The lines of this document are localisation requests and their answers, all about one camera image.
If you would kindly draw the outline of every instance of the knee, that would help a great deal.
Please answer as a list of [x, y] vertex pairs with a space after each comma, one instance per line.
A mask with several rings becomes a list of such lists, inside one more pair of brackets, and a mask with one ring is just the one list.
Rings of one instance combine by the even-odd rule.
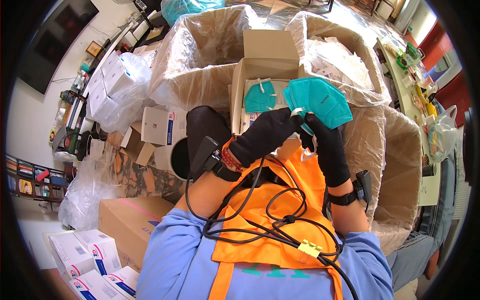
[[215, 110], [208, 105], [197, 106], [187, 113], [187, 122], [205, 118], [215, 113]]

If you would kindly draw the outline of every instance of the black glove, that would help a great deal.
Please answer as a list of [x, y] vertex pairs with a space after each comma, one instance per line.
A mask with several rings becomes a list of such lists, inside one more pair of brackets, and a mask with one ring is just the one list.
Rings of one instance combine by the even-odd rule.
[[290, 113], [289, 108], [263, 112], [246, 132], [230, 143], [230, 151], [245, 168], [280, 147], [299, 130], [302, 117], [291, 118]]
[[[325, 176], [325, 183], [328, 187], [334, 188], [350, 178], [350, 172], [345, 160], [345, 149], [340, 129], [327, 128], [315, 115], [307, 113], [305, 123], [310, 127], [317, 137], [318, 165]], [[308, 147], [313, 153], [312, 136], [304, 130], [300, 132], [301, 145], [304, 149]]]

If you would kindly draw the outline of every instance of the blue shirt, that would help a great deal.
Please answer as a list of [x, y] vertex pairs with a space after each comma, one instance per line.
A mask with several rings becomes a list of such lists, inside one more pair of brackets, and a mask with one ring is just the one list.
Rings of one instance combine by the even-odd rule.
[[[172, 209], [152, 232], [137, 284], [137, 299], [208, 299], [218, 262], [216, 240], [202, 237], [205, 225], [190, 212]], [[212, 230], [221, 229], [215, 223]], [[380, 242], [370, 232], [351, 232], [338, 260], [359, 299], [393, 299], [392, 273]], [[344, 299], [352, 299], [342, 279]], [[276, 265], [236, 263], [226, 299], [334, 299], [325, 269], [290, 270]]]

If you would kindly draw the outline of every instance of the yellow binder clip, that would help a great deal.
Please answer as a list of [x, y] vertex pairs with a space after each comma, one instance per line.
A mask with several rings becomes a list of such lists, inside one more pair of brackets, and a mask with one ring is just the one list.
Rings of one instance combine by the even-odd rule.
[[317, 256], [322, 251], [322, 247], [317, 246], [314, 243], [310, 243], [307, 240], [303, 240], [300, 246], [298, 246], [298, 250], [317, 258]]

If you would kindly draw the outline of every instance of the television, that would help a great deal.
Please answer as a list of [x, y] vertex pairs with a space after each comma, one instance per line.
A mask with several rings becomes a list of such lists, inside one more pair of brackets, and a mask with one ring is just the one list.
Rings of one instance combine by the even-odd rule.
[[97, 13], [90, 0], [58, 1], [28, 46], [18, 77], [45, 94], [68, 48]]

